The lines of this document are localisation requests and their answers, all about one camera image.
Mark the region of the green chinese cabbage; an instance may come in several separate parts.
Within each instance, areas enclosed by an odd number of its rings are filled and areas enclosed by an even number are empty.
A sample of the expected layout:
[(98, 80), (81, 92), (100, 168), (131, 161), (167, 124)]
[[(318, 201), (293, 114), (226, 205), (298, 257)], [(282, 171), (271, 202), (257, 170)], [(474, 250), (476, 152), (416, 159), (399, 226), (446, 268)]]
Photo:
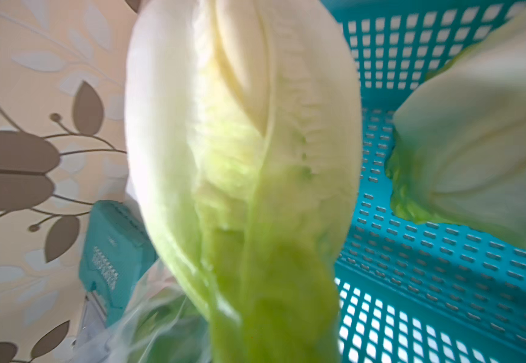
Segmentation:
[(526, 8), (433, 73), (393, 126), (394, 215), (526, 250)]

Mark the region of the clear pink-dotted zipper bag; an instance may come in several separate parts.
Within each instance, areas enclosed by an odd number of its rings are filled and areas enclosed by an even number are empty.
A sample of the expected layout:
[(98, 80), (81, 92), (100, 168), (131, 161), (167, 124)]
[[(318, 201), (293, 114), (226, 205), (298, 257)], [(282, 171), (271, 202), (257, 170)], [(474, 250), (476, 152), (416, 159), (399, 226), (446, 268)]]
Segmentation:
[(211, 362), (208, 322), (166, 264), (138, 281), (125, 314), (79, 345), (71, 362)]

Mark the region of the pale chinese cabbage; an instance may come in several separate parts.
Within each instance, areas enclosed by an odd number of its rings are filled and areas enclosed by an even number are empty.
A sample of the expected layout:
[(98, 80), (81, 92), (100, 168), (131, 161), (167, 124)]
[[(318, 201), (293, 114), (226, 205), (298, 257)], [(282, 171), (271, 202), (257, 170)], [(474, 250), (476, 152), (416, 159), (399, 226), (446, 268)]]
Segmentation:
[(334, 265), (361, 95), (319, 1), (145, 1), (128, 48), (130, 178), (215, 362), (338, 362)]

